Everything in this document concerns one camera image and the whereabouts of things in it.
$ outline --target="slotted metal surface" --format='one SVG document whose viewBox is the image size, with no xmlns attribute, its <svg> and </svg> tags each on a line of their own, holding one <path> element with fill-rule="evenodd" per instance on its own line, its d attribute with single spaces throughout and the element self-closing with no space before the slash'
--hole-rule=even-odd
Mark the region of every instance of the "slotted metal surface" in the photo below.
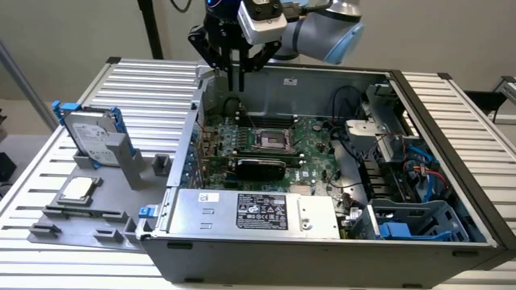
<svg viewBox="0 0 516 290">
<path fill-rule="evenodd" d="M 413 74 L 411 78 L 411 82 L 441 83 L 434 77 L 427 78 L 426 74 Z M 183 104 L 187 103 L 187 97 L 183 95 L 190 93 L 193 86 L 193 63 L 122 59 L 118 65 L 103 67 L 81 99 L 85 104 L 94 106 L 117 105 L 123 112 L 134 145 L 143 148 L 143 154 L 165 152 L 173 156 L 181 129 L 181 112 Z M 490 143 L 493 143 L 490 140 L 482 141 L 483 146 Z M 461 147 L 462 149 L 483 151 L 475 147 L 469 149 Z M 161 278 L 145 254 L 77 246 L 31 244 L 25 240 L 29 234 L 27 227 L 41 216 L 42 206 L 50 202 L 65 177 L 73 170 L 73 153 L 70 139 L 63 129 L 58 128 L 0 202 L 0 288 L 227 289 L 226 286 L 217 285 L 169 284 Z M 498 165 L 498 162 L 491 163 L 494 168 L 502 169 L 495 167 Z M 505 189 L 505 192 L 491 189 L 489 192 L 493 201 L 498 199 L 503 202 L 516 201 L 516 198 L 505 199 L 503 193 L 509 194 L 510 189 Z M 463 272 L 434 289 L 516 289 L 514 271 L 516 262 L 507 262 L 489 272 Z M 257 288 L 279 287 L 233 287 L 233 289 Z"/>
<path fill-rule="evenodd" d="M 498 213 L 516 230 L 514 146 L 451 80 L 442 80 L 437 74 L 403 75 Z"/>
</svg>

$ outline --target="power supply label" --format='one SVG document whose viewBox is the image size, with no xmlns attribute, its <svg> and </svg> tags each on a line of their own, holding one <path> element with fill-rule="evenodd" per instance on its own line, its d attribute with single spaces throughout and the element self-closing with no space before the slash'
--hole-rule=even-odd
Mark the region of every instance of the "power supply label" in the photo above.
<svg viewBox="0 0 516 290">
<path fill-rule="evenodd" d="M 283 195 L 238 194 L 235 226 L 250 230 L 287 230 Z"/>
</svg>

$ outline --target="sticker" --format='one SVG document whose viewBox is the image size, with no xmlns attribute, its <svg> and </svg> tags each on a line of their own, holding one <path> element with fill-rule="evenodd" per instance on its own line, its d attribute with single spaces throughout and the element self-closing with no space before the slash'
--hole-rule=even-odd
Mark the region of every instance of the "sticker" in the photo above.
<svg viewBox="0 0 516 290">
<path fill-rule="evenodd" d="M 71 125 L 86 153 L 95 162 L 103 165 L 118 165 L 113 152 L 105 147 L 107 133 L 97 125 L 74 123 Z"/>
<path fill-rule="evenodd" d="M 218 202 L 218 193 L 217 192 L 201 192 L 198 194 L 198 202 Z"/>
<path fill-rule="evenodd" d="M 235 226 L 250 230 L 287 230 L 285 196 L 238 194 Z"/>
<path fill-rule="evenodd" d="M 282 79 L 282 84 L 285 86 L 297 86 L 297 79 Z"/>
</svg>

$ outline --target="white wall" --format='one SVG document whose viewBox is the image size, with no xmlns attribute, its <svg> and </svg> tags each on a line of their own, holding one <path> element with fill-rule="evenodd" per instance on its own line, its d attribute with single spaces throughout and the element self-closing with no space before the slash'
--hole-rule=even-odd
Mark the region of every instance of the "white wall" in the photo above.
<svg viewBox="0 0 516 290">
<path fill-rule="evenodd" d="M 166 17 L 167 55 L 197 59 L 186 35 L 202 23 L 202 0 L 193 0 L 186 14 L 173 11 L 167 0 L 154 2 Z M 186 0 L 175 2 L 183 6 Z M 491 89 L 498 76 L 516 74 L 516 0 L 361 0 L 359 5 L 366 30 L 343 65 L 445 72 L 463 89 Z"/>
<path fill-rule="evenodd" d="M 135 0 L 0 0 L 0 38 L 49 101 L 73 102 L 109 56 L 150 58 Z M 23 99 L 1 65 L 0 98 Z"/>
</svg>

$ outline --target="robotic arm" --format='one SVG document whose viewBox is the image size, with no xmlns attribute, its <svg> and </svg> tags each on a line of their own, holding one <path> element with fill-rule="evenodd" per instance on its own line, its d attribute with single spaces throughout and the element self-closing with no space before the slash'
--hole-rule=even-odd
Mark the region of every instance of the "robotic arm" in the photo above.
<svg viewBox="0 0 516 290">
<path fill-rule="evenodd" d="M 225 71 L 233 88 L 231 51 L 238 51 L 238 88 L 243 74 L 258 71 L 270 59 L 303 54 L 339 63 L 361 35 L 359 0 L 329 0 L 301 7 L 279 0 L 205 0 L 203 25 L 191 28 L 187 41 L 207 65 Z M 262 45 L 249 57 L 249 49 Z"/>
</svg>

